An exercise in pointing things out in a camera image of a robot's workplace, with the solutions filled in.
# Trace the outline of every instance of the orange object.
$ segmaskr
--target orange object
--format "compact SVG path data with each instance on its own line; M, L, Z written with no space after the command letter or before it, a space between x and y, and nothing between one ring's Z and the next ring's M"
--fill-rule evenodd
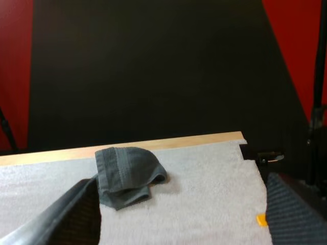
M258 222L259 226L268 226L265 213L257 215L256 221Z

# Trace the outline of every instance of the folded gray cloth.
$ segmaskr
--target folded gray cloth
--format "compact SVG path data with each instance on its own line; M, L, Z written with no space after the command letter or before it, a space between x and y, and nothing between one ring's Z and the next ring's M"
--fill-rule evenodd
M100 203L116 210L150 197L148 184L162 183L167 173L156 156L136 147L96 152Z

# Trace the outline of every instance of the white terry cloth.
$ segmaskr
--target white terry cloth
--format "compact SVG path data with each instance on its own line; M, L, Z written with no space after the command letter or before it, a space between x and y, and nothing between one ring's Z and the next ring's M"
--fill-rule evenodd
M272 244L256 215L266 188L245 140L153 151L168 172L152 199L115 211L101 205L100 244ZM0 237L97 173L94 158L0 167Z

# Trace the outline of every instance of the red backdrop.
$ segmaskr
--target red backdrop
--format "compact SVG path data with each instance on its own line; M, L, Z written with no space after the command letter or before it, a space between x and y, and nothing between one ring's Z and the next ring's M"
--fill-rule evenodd
M313 103L321 0L263 0L270 24L307 119ZM324 83L327 83L327 72ZM327 85L323 102L327 102Z
M19 148L27 147L32 0L0 1L0 107ZM10 149L0 130L0 149Z
M19 148L27 147L28 136L32 3L0 1L0 106ZM320 4L321 0L263 0L307 118L313 99ZM0 149L9 149L1 130Z

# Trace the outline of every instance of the wooden edge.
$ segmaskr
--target wooden edge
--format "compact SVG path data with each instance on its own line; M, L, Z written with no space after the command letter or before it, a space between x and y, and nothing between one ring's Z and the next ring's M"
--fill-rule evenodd
M93 157L95 152L109 147L128 147L137 146L140 148L148 150L160 150L160 149L170 149L179 148L185 146L193 146L200 144L210 144L229 140L244 139L240 131L229 132L229 133L219 133L219 134L207 134L198 136L188 136L170 139L157 139L130 143L120 143L120 144L108 144L99 146L90 146L84 148L74 148L66 150L57 151L47 151L47 152L37 152L37 153L25 153L9 156L0 157L0 166L8 165L24 165L39 162L52 162L61 161L68 159L79 159Z

